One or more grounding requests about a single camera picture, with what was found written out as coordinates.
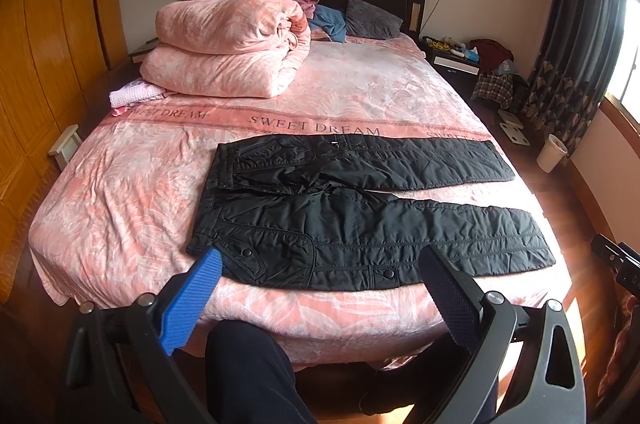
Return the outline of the person's right hand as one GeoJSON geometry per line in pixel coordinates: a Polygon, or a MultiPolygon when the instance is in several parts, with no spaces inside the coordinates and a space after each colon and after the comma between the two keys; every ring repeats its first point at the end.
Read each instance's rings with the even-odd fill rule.
{"type": "Polygon", "coordinates": [[[623,329],[617,334],[614,350],[611,356],[608,366],[606,367],[605,376],[600,381],[598,388],[598,396],[603,397],[608,390],[615,384],[620,378],[620,372],[622,372],[622,355],[628,346],[629,329],[631,326],[631,313],[639,305],[639,300],[636,296],[629,296],[626,301],[626,311],[628,312],[628,320],[623,326],[623,329]]]}

